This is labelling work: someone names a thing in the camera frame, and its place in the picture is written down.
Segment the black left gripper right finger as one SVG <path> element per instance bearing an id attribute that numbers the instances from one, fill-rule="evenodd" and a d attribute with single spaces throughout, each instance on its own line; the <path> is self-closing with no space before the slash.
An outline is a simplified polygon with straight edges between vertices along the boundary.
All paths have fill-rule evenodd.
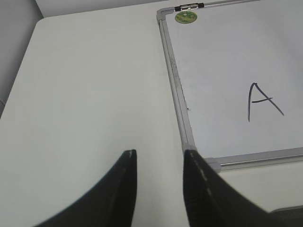
<path id="1" fill-rule="evenodd" d="M 183 197 L 191 227 L 301 227 L 303 209 L 266 212 L 226 183 L 196 150 L 184 152 Z"/>

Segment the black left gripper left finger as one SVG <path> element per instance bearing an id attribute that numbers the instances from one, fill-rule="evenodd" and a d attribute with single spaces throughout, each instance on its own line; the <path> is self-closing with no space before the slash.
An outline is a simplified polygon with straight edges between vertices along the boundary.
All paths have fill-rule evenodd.
<path id="1" fill-rule="evenodd" d="M 130 227 L 137 195 L 137 153 L 122 153 L 87 193 L 41 227 Z"/>

